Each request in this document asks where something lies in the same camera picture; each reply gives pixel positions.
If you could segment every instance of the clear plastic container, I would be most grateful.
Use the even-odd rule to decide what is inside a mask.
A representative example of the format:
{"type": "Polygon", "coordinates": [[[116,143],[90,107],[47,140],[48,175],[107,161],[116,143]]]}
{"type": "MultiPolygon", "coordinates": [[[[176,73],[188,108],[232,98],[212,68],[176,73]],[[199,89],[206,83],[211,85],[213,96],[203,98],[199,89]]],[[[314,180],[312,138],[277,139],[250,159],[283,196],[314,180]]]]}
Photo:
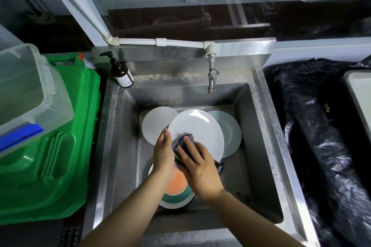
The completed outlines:
{"type": "Polygon", "coordinates": [[[0,52],[0,158],[72,118],[63,80],[36,46],[0,52]]]}

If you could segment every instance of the brown pump bottle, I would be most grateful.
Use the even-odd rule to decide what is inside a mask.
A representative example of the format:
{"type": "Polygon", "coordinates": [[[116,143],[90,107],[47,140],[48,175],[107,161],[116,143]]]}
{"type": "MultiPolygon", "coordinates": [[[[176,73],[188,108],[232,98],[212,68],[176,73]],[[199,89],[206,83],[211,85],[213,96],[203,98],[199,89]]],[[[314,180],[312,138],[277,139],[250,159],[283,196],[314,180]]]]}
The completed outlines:
{"type": "Polygon", "coordinates": [[[101,53],[100,56],[109,57],[109,62],[112,65],[111,73],[121,87],[129,88],[135,85],[134,78],[131,75],[126,64],[123,62],[119,62],[116,58],[114,58],[111,51],[101,53]]]}

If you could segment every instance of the left hand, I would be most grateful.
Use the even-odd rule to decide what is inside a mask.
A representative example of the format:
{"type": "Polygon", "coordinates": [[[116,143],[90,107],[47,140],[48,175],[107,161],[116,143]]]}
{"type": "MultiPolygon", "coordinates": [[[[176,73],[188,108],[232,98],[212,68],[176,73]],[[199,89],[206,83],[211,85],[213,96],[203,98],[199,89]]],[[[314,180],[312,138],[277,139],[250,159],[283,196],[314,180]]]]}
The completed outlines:
{"type": "Polygon", "coordinates": [[[167,131],[167,126],[161,132],[153,150],[153,171],[161,172],[166,175],[169,184],[175,177],[177,168],[174,164],[174,151],[171,147],[171,134],[167,131]]]}

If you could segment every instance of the right hand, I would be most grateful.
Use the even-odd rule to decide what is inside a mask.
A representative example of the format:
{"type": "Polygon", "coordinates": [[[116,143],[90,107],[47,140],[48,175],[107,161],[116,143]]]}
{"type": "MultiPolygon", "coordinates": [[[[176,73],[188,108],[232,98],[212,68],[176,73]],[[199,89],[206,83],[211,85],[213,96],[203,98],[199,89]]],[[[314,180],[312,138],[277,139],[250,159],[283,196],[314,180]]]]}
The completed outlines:
{"type": "Polygon", "coordinates": [[[187,166],[187,168],[181,166],[181,171],[193,192],[202,201],[210,205],[214,199],[225,191],[214,159],[203,144],[195,142],[195,145],[193,145],[187,136],[184,137],[184,142],[194,161],[178,146],[180,157],[187,166]]]}

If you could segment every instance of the white ceramic plate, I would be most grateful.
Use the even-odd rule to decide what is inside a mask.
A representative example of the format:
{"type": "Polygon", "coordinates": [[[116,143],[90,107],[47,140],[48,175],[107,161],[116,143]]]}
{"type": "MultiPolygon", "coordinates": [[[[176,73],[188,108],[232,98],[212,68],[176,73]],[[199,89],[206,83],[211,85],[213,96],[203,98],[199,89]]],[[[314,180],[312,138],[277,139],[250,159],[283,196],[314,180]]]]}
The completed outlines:
{"type": "MultiPolygon", "coordinates": [[[[149,171],[148,171],[148,175],[152,172],[153,170],[153,164],[151,165],[149,171]]],[[[189,202],[191,202],[191,200],[194,198],[195,194],[194,192],[191,192],[191,194],[186,198],[184,199],[183,201],[181,202],[178,202],[178,203],[167,203],[163,200],[160,201],[160,206],[163,207],[163,208],[166,208],[166,209],[178,209],[178,208],[181,208],[183,206],[186,206],[189,202]]]]}
{"type": "Polygon", "coordinates": [[[185,134],[192,134],[194,141],[206,146],[214,160],[221,160],[224,151],[223,132],[210,114],[198,109],[183,111],[173,119],[168,131],[173,141],[185,134]]]}
{"type": "Polygon", "coordinates": [[[169,107],[152,109],[143,119],[142,133],[151,145],[155,145],[163,129],[169,125],[178,112],[169,107]]]}
{"type": "Polygon", "coordinates": [[[236,152],[242,140],[241,128],[234,117],[224,111],[209,111],[212,117],[219,123],[224,137],[223,158],[236,152]]]}

